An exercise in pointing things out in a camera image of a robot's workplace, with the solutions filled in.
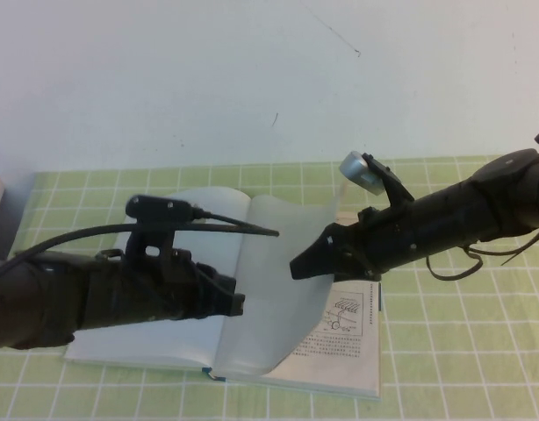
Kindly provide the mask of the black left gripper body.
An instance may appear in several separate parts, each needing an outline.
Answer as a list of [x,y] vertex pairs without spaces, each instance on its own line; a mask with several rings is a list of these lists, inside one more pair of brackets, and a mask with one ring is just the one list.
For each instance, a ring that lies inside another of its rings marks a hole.
[[77,316],[79,330],[163,320],[204,319],[219,315],[212,284],[217,271],[174,250],[169,259],[141,255],[129,260],[119,249],[87,258],[85,298]]

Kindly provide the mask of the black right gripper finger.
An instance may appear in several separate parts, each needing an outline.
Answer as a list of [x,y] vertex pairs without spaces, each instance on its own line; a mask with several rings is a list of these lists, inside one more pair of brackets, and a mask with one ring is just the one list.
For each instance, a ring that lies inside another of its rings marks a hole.
[[332,223],[302,253],[290,262],[293,280],[303,280],[321,275],[345,275],[343,247],[345,226]]

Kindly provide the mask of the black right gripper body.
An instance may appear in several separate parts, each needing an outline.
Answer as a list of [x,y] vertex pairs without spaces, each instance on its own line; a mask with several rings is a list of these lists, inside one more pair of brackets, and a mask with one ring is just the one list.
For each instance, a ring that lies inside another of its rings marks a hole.
[[378,281],[393,268],[433,253],[433,201],[362,210],[355,223],[334,227],[334,274]]

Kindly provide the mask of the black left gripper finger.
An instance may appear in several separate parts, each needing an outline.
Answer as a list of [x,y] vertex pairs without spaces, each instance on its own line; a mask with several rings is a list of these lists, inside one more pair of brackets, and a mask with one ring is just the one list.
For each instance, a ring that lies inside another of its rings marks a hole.
[[243,314],[245,296],[240,293],[220,292],[215,298],[215,314],[225,317],[239,317]]
[[234,293],[236,280],[233,277],[219,273],[215,268],[203,263],[196,264],[197,271],[213,287],[225,290],[228,293]]

